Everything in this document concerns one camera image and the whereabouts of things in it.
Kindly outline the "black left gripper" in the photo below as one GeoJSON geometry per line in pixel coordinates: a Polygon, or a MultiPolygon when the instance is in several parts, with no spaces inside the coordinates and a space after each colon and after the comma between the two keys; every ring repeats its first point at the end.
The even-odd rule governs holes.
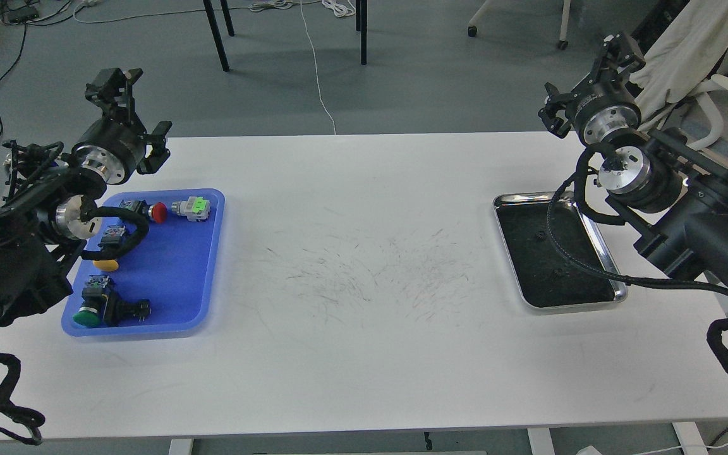
{"type": "Polygon", "coordinates": [[[167,134],[173,122],[161,121],[148,132],[136,113],[133,84],[142,75],[140,68],[106,68],[86,86],[85,98],[102,116],[79,138],[72,156],[108,185],[124,184],[135,172],[154,174],[171,155],[167,134]]]}

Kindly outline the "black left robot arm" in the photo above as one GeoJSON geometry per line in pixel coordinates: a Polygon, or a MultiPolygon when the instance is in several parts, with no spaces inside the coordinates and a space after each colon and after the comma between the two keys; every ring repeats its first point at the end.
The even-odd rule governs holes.
{"type": "MultiPolygon", "coordinates": [[[[68,274],[78,259],[123,257],[147,236],[150,222],[166,219],[161,203],[96,204],[108,185],[154,174],[170,156],[166,135],[173,124],[162,121],[148,132],[136,114],[133,86],[142,73],[106,68],[87,84],[85,98],[102,115],[69,152],[62,142],[4,143],[9,191],[0,207],[0,327],[69,296],[68,274]]],[[[0,433],[38,446],[46,419],[11,400],[20,372],[17,357],[0,353],[0,433]]]]}

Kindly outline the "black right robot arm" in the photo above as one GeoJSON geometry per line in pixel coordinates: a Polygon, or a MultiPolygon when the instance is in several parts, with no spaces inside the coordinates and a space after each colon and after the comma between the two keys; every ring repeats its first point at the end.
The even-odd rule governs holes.
{"type": "MultiPolygon", "coordinates": [[[[728,168],[688,146],[676,128],[641,132],[641,113],[626,84],[644,64],[630,35],[609,35],[572,90],[559,92],[546,84],[538,117],[558,138],[574,130],[585,147],[554,198],[572,186],[581,215],[599,224],[634,227],[640,234],[636,251],[664,277],[620,276],[572,256],[555,235],[554,204],[545,219],[549,241],[590,276],[728,296],[728,168]]],[[[728,375],[728,318],[714,320],[706,340],[728,375]]]]}

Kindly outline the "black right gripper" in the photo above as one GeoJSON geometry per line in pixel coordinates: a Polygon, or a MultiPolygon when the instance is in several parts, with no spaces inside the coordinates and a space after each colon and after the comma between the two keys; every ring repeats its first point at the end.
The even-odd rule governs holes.
{"type": "Polygon", "coordinates": [[[608,35],[589,72],[572,90],[560,93],[554,84],[544,85],[548,95],[538,118],[558,138],[574,130],[584,146],[642,142],[641,111],[625,85],[630,72],[644,64],[641,49],[629,34],[608,35]]]}

